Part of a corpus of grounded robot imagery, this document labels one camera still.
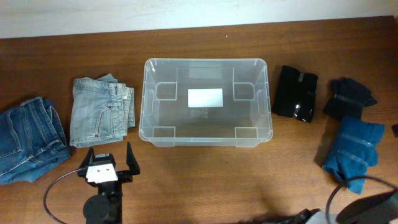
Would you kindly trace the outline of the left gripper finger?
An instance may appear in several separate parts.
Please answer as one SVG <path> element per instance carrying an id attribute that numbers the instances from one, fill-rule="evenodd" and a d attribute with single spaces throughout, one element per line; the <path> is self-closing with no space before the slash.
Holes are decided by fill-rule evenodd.
<path id="1" fill-rule="evenodd" d="M 133 154 L 130 142 L 127 143 L 126 164 L 129 167 L 131 175 L 139 175 L 141 173 L 141 169 Z"/>
<path id="2" fill-rule="evenodd" d="M 93 163 L 93 158 L 95 156 L 94 149 L 92 147 L 89 148 L 86 157 L 84 158 L 83 162 L 79 166 L 80 169 L 87 169 Z"/>

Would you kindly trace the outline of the light blue jeans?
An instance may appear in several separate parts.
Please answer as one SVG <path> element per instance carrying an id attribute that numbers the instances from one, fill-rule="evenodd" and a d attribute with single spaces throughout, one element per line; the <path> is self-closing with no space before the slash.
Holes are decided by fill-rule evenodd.
<path id="1" fill-rule="evenodd" d="M 83 148 L 122 141 L 135 124 L 133 88 L 118 82 L 110 73 L 98 79 L 74 80 L 71 146 Z"/>

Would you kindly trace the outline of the clear plastic storage bin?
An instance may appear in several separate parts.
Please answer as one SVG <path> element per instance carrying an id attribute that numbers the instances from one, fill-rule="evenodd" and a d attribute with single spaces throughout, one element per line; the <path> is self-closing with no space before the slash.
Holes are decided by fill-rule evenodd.
<path id="1" fill-rule="evenodd" d="M 223 107 L 189 108 L 188 89 L 223 89 Z M 260 58 L 150 58 L 139 136 L 157 147 L 256 147 L 273 137 L 267 64 Z"/>

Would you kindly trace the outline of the black garment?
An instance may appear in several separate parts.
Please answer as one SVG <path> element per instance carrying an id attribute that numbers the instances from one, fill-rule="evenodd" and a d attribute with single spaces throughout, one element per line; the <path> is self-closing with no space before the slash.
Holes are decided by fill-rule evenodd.
<path id="1" fill-rule="evenodd" d="M 311 123 L 315 110 L 317 81 L 316 74 L 302 73 L 294 67 L 283 65 L 272 112 Z"/>

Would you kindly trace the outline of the dark navy garment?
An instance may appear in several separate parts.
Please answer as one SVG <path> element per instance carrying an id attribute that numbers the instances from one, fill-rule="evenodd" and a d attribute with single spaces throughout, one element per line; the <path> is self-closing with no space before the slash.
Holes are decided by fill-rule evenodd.
<path id="1" fill-rule="evenodd" d="M 333 94 L 324 112 L 338 121 L 345 116 L 361 119 L 363 108 L 377 104 L 372 91 L 352 78 L 341 77 L 330 84 Z"/>

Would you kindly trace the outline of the teal blue garment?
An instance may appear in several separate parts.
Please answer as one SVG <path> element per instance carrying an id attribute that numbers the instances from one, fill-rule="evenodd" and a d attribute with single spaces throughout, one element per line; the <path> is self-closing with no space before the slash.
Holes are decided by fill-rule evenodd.
<path id="1" fill-rule="evenodd" d="M 383 124 L 367 123 L 345 116 L 336 139 L 322 165 L 339 182 L 365 176 L 368 167 L 378 164 L 377 145 L 385 131 Z"/>

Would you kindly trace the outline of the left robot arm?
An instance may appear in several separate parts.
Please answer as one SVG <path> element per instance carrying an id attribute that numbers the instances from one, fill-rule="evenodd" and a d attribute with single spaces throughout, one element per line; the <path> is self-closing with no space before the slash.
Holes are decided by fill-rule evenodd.
<path id="1" fill-rule="evenodd" d="M 141 173 L 130 143 L 127 143 L 126 164 L 128 170 L 117 171 L 112 154 L 95 154 L 92 147 L 89 149 L 78 171 L 79 177 L 98 189 L 83 206 L 87 223 L 122 222 L 122 184 L 131 183 L 133 177 Z"/>

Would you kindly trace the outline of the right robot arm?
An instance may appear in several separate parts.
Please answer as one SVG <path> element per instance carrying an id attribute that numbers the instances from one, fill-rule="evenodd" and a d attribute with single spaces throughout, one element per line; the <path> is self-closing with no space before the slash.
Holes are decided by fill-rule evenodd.
<path id="1" fill-rule="evenodd" d="M 327 223 L 390 223 L 397 218 L 397 186 L 367 175 L 368 168 L 378 164 L 376 146 L 384 131 L 383 124 L 366 123 L 349 117 L 341 122 L 338 135 L 323 164 L 323 169 L 340 182 L 326 203 Z M 367 180 L 376 181 L 392 190 L 356 200 L 333 218 L 330 207 L 338 191 L 346 187 L 360 195 Z"/>

